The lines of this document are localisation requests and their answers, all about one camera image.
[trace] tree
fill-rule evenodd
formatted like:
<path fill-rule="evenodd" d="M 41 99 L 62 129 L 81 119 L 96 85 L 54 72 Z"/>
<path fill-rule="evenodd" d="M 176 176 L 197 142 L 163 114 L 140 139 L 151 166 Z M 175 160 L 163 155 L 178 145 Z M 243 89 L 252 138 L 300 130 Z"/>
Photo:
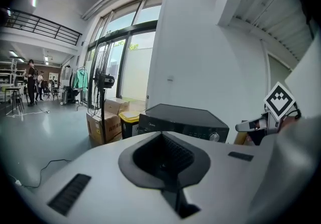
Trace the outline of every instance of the tree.
<path fill-rule="evenodd" d="M 139 45 L 138 44 L 130 44 L 129 49 L 130 50 L 135 50 L 138 49 Z"/>
<path fill-rule="evenodd" d="M 125 44 L 125 40 L 121 40 L 117 43 L 114 43 L 114 47 L 116 46 L 120 46 L 120 45 L 124 45 Z M 130 44 L 129 49 L 130 50 L 135 50 L 138 49 L 139 45 L 138 44 Z"/>

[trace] control knob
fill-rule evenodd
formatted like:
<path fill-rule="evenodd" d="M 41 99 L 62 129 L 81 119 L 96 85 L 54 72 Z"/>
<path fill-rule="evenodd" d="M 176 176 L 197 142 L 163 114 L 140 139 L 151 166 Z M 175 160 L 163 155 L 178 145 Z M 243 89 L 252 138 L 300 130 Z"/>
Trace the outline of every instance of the control knob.
<path fill-rule="evenodd" d="M 220 139 L 219 134 L 217 134 L 216 132 L 211 133 L 211 135 L 210 135 L 210 141 L 218 142 L 219 139 Z"/>

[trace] standing fan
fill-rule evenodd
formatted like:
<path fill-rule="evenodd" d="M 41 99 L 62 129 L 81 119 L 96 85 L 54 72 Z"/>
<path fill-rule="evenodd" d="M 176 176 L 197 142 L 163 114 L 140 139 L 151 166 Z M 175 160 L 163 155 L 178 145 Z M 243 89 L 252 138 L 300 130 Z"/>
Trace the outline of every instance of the standing fan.
<path fill-rule="evenodd" d="M 106 43 L 101 43 L 96 46 L 94 59 L 91 65 L 89 76 L 88 89 L 88 112 L 93 116 L 97 115 L 98 110 L 101 109 L 101 123 L 102 123 L 102 139 L 106 143 L 105 132 L 105 89 L 112 88 L 115 83 L 113 76 L 106 74 L 107 62 L 110 48 Z"/>

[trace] white cable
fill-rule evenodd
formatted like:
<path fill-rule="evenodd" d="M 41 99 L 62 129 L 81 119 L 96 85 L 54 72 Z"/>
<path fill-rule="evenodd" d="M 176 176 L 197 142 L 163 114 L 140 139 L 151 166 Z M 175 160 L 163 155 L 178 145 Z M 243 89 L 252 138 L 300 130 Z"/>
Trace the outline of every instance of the white cable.
<path fill-rule="evenodd" d="M 16 179 L 15 177 L 13 177 L 12 175 L 8 174 L 8 176 L 10 176 L 10 177 L 14 178 L 14 179 L 17 181 L 17 179 Z"/>
<path fill-rule="evenodd" d="M 38 113 L 28 113 L 28 114 L 41 114 L 41 113 L 48 113 L 48 112 L 45 112 L 45 111 L 40 111 Z M 28 114 L 16 114 L 16 115 L 9 115 L 9 116 L 6 116 L 6 117 L 11 117 L 11 118 L 14 118 L 15 116 L 23 116 L 23 115 L 28 115 Z"/>

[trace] gray floor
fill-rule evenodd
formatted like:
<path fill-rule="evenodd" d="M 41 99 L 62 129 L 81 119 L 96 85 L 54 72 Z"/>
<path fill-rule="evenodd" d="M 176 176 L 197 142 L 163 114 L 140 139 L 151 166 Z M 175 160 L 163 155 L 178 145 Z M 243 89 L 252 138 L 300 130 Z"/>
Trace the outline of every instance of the gray floor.
<path fill-rule="evenodd" d="M 49 161 L 74 160 L 92 147 L 86 124 L 86 107 L 60 105 L 60 101 L 48 100 L 38 103 L 39 107 L 27 107 L 27 115 L 8 117 L 0 111 L 1 162 L 8 174 L 24 185 L 37 186 L 40 170 Z M 42 172 L 42 183 L 65 166 L 66 162 L 52 162 Z"/>

